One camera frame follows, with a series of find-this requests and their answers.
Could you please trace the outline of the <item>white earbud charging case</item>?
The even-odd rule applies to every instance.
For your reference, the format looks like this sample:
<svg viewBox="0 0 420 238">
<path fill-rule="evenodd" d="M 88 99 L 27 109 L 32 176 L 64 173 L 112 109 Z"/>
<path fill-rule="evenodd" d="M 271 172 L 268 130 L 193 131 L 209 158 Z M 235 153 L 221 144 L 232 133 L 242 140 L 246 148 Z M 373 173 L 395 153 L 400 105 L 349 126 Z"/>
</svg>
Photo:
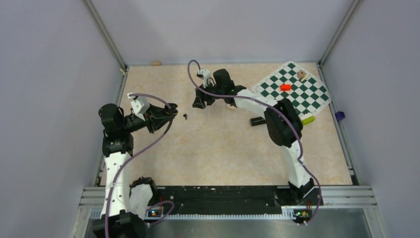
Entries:
<svg viewBox="0 0 420 238">
<path fill-rule="evenodd" d="M 227 108 L 227 109 L 229 109 L 229 110 L 235 110 L 235 109 L 236 109 L 236 107 L 235 107 L 235 106 L 232 106 L 232 105 L 229 105 L 229 104 L 226 104 L 225 106 L 226 106 L 226 108 Z"/>
</svg>

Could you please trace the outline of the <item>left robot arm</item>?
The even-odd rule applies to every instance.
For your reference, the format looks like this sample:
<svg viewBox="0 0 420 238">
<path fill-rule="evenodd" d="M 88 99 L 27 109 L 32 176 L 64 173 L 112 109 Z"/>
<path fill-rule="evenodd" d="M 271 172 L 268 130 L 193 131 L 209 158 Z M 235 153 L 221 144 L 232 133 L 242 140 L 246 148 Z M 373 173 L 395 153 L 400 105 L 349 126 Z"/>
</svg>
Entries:
<svg viewBox="0 0 420 238">
<path fill-rule="evenodd" d="M 93 233 L 98 238 L 145 238 L 147 236 L 144 215 L 147 205 L 158 201 L 159 192 L 150 178 L 135 181 L 134 189 L 140 192 L 140 199 L 134 210 L 130 204 L 132 186 L 128 181 L 128 160 L 133 157 L 134 138 L 132 133 L 147 128 L 149 133 L 172 125 L 177 116 L 178 105 L 169 103 L 163 108 L 139 100 L 133 101 L 131 114 L 116 104 L 106 104 L 99 109 L 103 130 L 102 151 L 106 166 L 105 199 L 101 217 L 93 222 Z"/>
</svg>

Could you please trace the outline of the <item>black earbud case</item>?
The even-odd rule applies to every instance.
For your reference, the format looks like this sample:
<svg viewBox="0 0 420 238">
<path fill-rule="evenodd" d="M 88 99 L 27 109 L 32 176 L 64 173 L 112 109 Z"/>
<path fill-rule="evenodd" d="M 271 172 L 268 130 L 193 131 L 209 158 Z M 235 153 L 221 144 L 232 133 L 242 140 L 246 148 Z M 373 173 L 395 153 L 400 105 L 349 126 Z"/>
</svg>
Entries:
<svg viewBox="0 0 420 238">
<path fill-rule="evenodd" d="M 171 107 L 169 109 L 169 115 L 175 118 L 178 115 L 178 110 L 176 107 Z"/>
</svg>

